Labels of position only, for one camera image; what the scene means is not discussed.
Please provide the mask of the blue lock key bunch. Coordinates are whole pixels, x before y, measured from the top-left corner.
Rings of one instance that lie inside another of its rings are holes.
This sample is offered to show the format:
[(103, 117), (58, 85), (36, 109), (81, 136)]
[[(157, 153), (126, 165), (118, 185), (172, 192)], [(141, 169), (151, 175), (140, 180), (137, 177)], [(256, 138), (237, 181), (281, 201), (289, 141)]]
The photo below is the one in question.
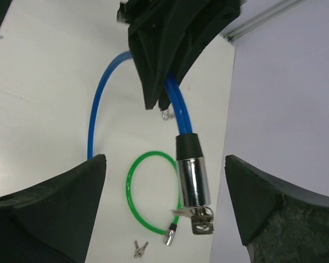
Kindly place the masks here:
[(214, 233), (214, 212), (210, 207), (180, 208), (171, 210), (174, 216), (190, 218), (194, 235), (212, 235)]

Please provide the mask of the brass padlock with key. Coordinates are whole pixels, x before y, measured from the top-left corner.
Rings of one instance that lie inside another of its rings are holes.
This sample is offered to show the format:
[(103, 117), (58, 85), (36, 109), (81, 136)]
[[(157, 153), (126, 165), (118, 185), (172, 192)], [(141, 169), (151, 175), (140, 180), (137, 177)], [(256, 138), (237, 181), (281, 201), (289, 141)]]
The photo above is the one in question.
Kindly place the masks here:
[(162, 111), (162, 119), (168, 121), (175, 118), (175, 113), (171, 112), (169, 109)]

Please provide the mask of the blue cable lock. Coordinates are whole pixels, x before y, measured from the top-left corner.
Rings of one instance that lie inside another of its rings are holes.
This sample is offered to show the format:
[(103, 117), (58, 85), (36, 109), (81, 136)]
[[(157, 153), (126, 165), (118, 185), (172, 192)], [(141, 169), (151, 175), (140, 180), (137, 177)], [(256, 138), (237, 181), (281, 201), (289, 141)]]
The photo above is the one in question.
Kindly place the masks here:
[[(114, 70), (131, 58), (132, 55), (129, 51), (117, 55), (110, 62), (99, 81), (92, 103), (88, 127), (88, 159), (93, 157), (94, 129), (103, 90)], [(179, 131), (179, 135), (176, 137), (176, 160), (182, 204), (186, 208), (209, 206), (211, 199), (200, 140), (198, 135), (192, 132), (190, 116), (184, 98), (179, 84), (172, 74), (167, 76), (164, 86), (173, 105)]]

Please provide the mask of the green lock key bunch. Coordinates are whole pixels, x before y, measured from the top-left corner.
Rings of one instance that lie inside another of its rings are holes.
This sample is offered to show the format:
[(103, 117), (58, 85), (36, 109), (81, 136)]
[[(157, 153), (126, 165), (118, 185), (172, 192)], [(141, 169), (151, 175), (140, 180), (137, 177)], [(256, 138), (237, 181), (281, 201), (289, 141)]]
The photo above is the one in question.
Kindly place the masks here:
[(145, 244), (142, 247), (140, 247), (138, 241), (134, 241), (134, 245), (135, 245), (134, 258), (140, 259), (144, 255), (145, 249), (148, 246), (148, 244), (149, 242), (145, 242)]

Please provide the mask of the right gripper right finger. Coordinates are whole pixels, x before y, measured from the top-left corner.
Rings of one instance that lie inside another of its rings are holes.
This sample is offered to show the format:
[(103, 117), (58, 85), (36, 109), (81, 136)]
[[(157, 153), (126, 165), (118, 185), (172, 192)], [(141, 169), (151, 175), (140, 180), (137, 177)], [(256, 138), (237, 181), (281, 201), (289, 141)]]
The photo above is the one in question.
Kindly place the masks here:
[(241, 242), (250, 262), (329, 262), (329, 196), (225, 158)]

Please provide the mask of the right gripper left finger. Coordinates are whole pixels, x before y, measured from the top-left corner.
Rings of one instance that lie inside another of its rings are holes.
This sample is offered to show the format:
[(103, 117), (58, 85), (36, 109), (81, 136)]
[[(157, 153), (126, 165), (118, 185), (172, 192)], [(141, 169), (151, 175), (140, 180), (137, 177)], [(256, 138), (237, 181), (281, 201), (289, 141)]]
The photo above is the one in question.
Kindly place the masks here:
[(96, 155), (0, 197), (0, 262), (85, 262), (105, 175)]

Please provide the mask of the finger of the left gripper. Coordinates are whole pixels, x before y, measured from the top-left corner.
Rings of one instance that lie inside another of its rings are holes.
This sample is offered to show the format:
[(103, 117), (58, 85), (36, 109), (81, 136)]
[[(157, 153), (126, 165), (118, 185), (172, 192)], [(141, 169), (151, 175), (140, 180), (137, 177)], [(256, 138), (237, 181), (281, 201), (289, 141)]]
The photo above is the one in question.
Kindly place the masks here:
[(157, 55), (158, 106), (169, 107), (163, 85), (168, 74), (181, 83), (205, 47), (241, 13), (240, 1), (161, 1)]
[(184, 1), (128, 1), (128, 46), (141, 80), (145, 108), (168, 108), (164, 83), (186, 30)]

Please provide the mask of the green cable lock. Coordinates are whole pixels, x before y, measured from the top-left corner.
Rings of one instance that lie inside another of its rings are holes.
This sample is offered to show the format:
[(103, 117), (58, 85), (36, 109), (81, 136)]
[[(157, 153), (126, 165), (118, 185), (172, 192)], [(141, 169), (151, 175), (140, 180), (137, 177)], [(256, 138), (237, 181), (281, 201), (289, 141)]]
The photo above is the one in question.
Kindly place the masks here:
[(167, 152), (150, 150), (128, 158), (124, 180), (127, 233), (138, 241), (167, 248), (166, 232), (178, 217), (177, 167)]

